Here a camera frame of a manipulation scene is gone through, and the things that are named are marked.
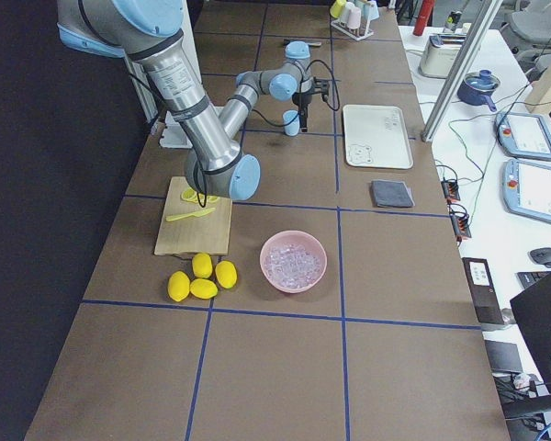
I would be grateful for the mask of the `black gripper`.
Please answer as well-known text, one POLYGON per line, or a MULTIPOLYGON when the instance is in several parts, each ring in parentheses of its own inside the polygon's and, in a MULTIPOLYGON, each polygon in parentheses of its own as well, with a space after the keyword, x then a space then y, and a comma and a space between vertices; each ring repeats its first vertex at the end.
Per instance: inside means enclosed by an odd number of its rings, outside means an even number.
POLYGON ((298 132, 308 131, 308 108, 312 101, 312 93, 296 92, 292 96, 292 102, 298 107, 298 132))

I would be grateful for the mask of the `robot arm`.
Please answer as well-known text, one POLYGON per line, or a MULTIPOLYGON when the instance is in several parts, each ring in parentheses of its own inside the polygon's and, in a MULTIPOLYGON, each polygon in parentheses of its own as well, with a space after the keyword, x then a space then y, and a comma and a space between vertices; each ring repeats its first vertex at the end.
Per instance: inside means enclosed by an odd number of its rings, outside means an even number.
POLYGON ((309 45, 292 41, 277 69, 242 73, 222 109, 215 109, 183 49, 184 5, 180 1, 60 1, 62 43, 78 51, 139 64, 161 94, 168 112, 192 143, 187 183, 198 192, 242 201, 259 186, 258 160, 243 152, 234 134, 259 96, 292 100, 306 123, 307 94, 316 80, 309 45))

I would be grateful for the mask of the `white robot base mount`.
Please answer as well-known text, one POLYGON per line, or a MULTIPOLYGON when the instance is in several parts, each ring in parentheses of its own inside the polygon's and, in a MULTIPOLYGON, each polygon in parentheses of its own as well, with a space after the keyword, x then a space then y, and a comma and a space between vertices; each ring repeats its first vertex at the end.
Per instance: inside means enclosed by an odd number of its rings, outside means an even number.
MULTIPOLYGON (((184 5, 184 17, 182 23, 182 30, 184 32, 183 38, 183 50, 189 60, 197 79, 202 82, 201 72, 199 69, 197 48, 194 40, 194 27, 197 23, 197 19, 202 11, 204 1, 203 0, 186 0, 184 5)), ((165 148, 185 148, 191 147, 191 142, 186 137, 186 133, 182 127, 173 120, 172 115, 166 112, 164 118, 164 129, 162 132, 162 138, 160 139, 160 145, 165 148)))

